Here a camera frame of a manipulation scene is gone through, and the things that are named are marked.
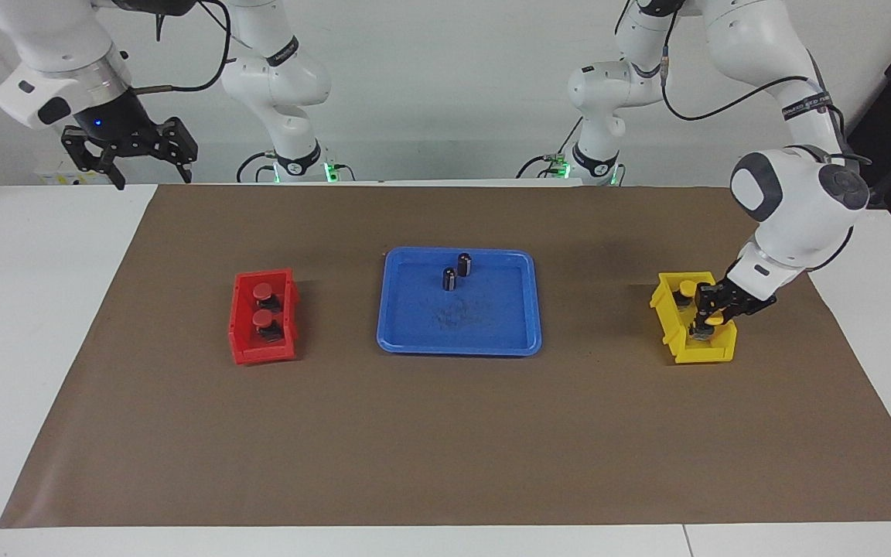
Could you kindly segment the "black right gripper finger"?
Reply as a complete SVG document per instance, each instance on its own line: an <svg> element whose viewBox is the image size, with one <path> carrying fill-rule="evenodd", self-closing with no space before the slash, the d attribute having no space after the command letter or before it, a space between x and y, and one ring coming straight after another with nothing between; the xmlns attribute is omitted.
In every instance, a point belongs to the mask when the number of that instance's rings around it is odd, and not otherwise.
<svg viewBox="0 0 891 557"><path fill-rule="evenodd" d="M184 183L193 183L192 166L198 159L199 147L183 120L171 117L155 127L153 158L176 168Z"/></svg>
<svg viewBox="0 0 891 557"><path fill-rule="evenodd" d="M116 166L120 155L117 142L102 140L95 142L87 132L78 127L64 127L61 144L71 161L82 172L95 172L108 177L117 190L124 190L126 179Z"/></svg>

